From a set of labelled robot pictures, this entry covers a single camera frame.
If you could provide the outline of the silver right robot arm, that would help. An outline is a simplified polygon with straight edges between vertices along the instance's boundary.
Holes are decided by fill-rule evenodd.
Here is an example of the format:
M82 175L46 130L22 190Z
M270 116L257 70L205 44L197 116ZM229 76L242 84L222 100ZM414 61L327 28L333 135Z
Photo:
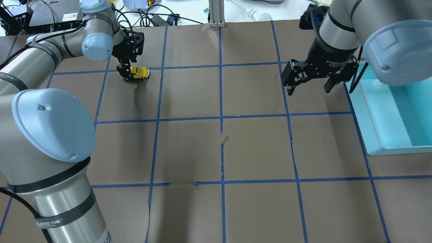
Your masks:
M314 30L307 59L292 59L281 78L288 95L312 79L328 78L326 93L352 80L353 92L361 47L365 67L391 86L431 77L432 3L430 0L333 0L329 7L310 4L299 28Z

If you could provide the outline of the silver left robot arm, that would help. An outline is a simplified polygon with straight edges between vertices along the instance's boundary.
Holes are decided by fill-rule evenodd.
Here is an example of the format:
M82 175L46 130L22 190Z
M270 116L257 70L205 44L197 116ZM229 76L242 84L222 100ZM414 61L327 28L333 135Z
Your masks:
M75 29L37 34L1 64L1 175L9 195L29 209L49 243L111 243L86 176L95 125L82 102L40 85L68 58L104 62L112 56L124 80L145 79L131 66L144 35L123 29L107 0L81 0Z

